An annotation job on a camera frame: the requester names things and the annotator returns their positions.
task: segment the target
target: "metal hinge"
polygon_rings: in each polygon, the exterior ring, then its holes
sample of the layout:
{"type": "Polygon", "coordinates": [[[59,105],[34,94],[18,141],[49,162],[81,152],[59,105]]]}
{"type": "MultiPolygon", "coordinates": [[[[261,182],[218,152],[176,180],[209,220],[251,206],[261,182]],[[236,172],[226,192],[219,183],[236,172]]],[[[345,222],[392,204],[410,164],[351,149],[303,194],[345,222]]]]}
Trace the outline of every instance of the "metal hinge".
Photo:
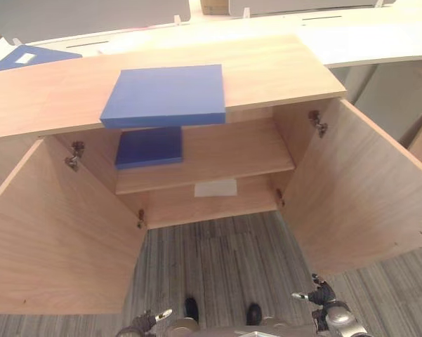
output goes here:
{"type": "Polygon", "coordinates": [[[139,221],[138,221],[138,228],[142,228],[145,224],[145,211],[143,209],[139,210],[139,221]]]}
{"type": "Polygon", "coordinates": [[[78,159],[83,156],[84,153],[84,143],[81,141],[76,141],[72,143],[72,157],[67,157],[64,159],[65,164],[70,167],[73,171],[77,172],[79,169],[78,159]]]}
{"type": "Polygon", "coordinates": [[[276,189],[276,195],[277,195],[277,197],[278,197],[278,199],[279,199],[279,202],[281,202],[281,206],[286,206],[286,203],[285,203],[285,201],[284,201],[284,199],[282,199],[282,192],[281,192],[281,190],[279,189],[279,188],[277,188],[276,189]]]}
{"type": "Polygon", "coordinates": [[[310,123],[318,130],[318,136],[323,138],[326,131],[328,131],[328,124],[321,123],[320,121],[320,112],[318,110],[313,110],[309,112],[310,123]]]}

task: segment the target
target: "gray carpet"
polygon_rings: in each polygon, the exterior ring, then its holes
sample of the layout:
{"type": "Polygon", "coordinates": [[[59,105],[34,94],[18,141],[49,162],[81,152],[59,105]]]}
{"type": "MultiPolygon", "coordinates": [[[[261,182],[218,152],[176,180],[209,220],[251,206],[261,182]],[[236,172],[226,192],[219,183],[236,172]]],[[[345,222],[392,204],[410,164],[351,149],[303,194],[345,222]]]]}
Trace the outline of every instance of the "gray carpet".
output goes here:
{"type": "MultiPolygon", "coordinates": [[[[249,303],[293,325],[313,306],[290,298],[313,289],[294,238],[275,212],[150,230],[121,315],[0,315],[0,336],[108,337],[146,309],[182,316],[197,299],[202,328],[244,323],[249,303]]],[[[339,298],[379,336],[422,336],[422,249],[330,280],[339,298]]]]}

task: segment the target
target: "blue binder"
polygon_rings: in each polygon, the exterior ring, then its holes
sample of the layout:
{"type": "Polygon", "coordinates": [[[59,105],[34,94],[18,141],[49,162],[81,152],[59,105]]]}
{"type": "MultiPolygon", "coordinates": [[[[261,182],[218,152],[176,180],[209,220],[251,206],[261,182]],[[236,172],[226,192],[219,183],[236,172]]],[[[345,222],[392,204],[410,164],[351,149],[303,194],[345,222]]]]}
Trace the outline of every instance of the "blue binder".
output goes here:
{"type": "Polygon", "coordinates": [[[71,58],[81,58],[81,54],[68,53],[67,51],[53,51],[47,48],[21,45],[11,51],[4,59],[0,60],[0,70],[7,70],[28,65],[38,65],[71,58]],[[34,57],[27,63],[16,63],[24,54],[32,54],[34,57]]]}
{"type": "Polygon", "coordinates": [[[224,124],[222,67],[122,70],[100,119],[106,128],[224,124]]]}
{"type": "Polygon", "coordinates": [[[122,170],[179,163],[182,160],[181,127],[149,128],[122,133],[115,166],[122,170]]]}

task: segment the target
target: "blue folder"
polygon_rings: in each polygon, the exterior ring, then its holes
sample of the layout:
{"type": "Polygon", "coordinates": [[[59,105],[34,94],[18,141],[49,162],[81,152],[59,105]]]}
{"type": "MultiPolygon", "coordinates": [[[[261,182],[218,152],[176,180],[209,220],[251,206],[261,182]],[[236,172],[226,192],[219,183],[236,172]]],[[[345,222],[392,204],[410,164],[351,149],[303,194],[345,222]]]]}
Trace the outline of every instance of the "blue folder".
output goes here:
{"type": "Polygon", "coordinates": [[[4,59],[0,60],[0,70],[12,68],[26,67],[28,65],[38,65],[40,63],[48,63],[61,60],[69,60],[71,58],[81,58],[81,54],[68,53],[67,51],[54,51],[47,48],[21,45],[11,51],[4,59]],[[35,55],[27,63],[16,63],[24,54],[35,55]]]}

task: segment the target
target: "black shoe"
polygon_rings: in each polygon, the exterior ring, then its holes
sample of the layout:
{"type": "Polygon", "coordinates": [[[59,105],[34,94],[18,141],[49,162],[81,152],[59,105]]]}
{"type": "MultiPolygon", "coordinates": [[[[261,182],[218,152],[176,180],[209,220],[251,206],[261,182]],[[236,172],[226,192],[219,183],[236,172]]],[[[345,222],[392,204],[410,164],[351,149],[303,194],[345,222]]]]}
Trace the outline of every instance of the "black shoe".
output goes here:
{"type": "Polygon", "coordinates": [[[184,315],[193,318],[198,323],[198,305],[193,297],[189,297],[184,301],[184,315]]]}
{"type": "Polygon", "coordinates": [[[252,303],[246,312],[246,325],[259,325],[262,321],[262,310],[259,304],[252,303]]]}

